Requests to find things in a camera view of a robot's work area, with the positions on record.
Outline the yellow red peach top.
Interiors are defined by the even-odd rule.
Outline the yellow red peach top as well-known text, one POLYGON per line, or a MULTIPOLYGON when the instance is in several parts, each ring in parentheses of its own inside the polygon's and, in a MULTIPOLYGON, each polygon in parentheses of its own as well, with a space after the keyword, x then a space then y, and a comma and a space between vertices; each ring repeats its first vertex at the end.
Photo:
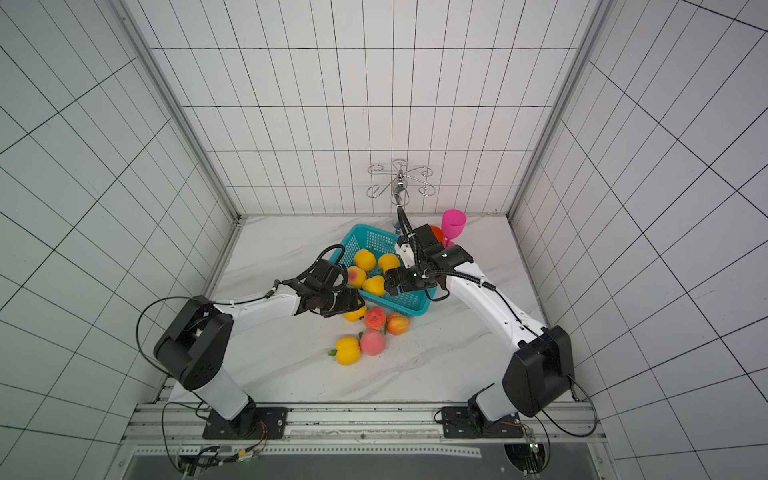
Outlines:
POLYGON ((368 308, 363 306, 355 311, 344 313, 343 318, 349 322, 357 322, 365 317, 367 311, 368 308))

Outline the yellow peach red spot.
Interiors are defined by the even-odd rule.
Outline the yellow peach red spot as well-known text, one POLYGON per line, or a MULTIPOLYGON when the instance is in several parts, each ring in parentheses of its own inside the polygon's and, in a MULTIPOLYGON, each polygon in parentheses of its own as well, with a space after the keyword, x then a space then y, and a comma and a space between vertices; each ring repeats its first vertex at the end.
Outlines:
POLYGON ((347 285, 351 288, 361 289, 367 280, 367 272, 358 266, 350 266, 347 270, 347 285))

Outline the yellow peach with leaf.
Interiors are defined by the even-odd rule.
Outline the yellow peach with leaf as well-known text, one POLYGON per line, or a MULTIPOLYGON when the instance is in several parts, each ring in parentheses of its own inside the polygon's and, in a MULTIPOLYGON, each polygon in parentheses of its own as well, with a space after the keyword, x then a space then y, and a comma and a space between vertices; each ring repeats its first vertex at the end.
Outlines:
POLYGON ((367 249, 358 250, 353 257, 354 265, 365 272, 370 272, 377 267, 376 256, 367 249))

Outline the yellow peach leaf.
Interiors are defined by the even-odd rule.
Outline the yellow peach leaf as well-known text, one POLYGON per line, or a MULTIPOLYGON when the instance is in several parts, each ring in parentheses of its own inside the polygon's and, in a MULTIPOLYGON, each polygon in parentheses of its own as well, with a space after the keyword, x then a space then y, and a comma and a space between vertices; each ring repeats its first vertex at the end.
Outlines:
POLYGON ((361 357, 362 351, 357 337, 343 337, 339 339, 335 347, 328 352, 339 365, 349 366, 355 364, 361 357))

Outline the pink peach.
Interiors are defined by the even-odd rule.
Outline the pink peach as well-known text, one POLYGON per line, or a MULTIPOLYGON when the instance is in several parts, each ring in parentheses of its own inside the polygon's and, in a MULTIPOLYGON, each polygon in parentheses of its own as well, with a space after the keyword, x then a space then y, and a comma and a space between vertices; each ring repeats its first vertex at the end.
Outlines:
POLYGON ((377 356, 386 349, 387 343, 383 333, 367 329, 360 335, 359 346, 363 354, 377 356))

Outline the orange red peach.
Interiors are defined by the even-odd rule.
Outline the orange red peach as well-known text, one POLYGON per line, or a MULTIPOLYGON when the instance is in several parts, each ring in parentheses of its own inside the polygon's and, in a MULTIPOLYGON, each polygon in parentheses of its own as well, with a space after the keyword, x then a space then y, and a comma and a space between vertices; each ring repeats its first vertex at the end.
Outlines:
POLYGON ((410 326, 410 320, 399 313, 392 313, 386 319, 386 331, 391 335, 403 335, 409 331, 410 326))

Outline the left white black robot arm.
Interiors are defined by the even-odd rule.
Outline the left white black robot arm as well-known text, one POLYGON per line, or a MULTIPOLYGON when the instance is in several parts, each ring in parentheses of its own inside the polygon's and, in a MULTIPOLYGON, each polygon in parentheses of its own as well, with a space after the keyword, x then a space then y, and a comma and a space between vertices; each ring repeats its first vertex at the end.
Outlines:
POLYGON ((153 349, 153 357, 188 392, 232 426, 255 409, 255 402, 224 367, 231 340, 267 321, 310 312, 324 318, 365 306, 360 292, 342 286, 305 285, 277 280, 262 296, 218 302, 205 296, 187 300, 153 349))

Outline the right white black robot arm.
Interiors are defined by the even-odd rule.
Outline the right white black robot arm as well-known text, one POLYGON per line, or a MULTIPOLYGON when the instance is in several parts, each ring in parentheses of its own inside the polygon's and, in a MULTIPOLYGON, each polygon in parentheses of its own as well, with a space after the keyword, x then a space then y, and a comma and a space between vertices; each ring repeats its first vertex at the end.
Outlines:
POLYGON ((403 244, 395 252, 403 265, 385 273, 389 294, 439 286, 479 317, 510 353, 501 379, 468 401, 477 422, 489 424, 516 414, 533 417, 571 390, 570 336, 560 327, 546 327, 516 306, 462 247, 438 244, 435 251, 425 253, 403 244))

